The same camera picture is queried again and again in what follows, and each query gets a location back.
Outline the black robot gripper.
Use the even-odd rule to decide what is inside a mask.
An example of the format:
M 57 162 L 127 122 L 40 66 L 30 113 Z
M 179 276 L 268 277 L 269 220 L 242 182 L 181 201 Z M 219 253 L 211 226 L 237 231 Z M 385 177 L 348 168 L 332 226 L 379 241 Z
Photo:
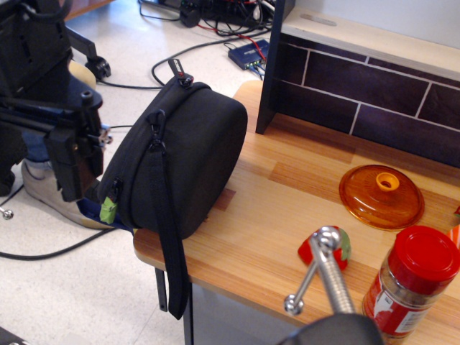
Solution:
M 98 111 L 102 97 L 75 77 L 44 77 L 30 85 L 1 78 L 1 167 L 25 157 L 19 132 L 42 134 L 66 202 L 82 199 L 102 174 L 111 141 Z

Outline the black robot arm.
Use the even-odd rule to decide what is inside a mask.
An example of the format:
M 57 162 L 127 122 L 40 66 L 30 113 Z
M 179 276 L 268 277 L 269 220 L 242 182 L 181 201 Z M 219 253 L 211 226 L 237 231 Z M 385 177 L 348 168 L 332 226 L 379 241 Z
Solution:
M 40 135 L 67 202 L 82 199 L 111 141 L 102 97 L 69 71 L 71 1 L 1 2 L 1 126 Z

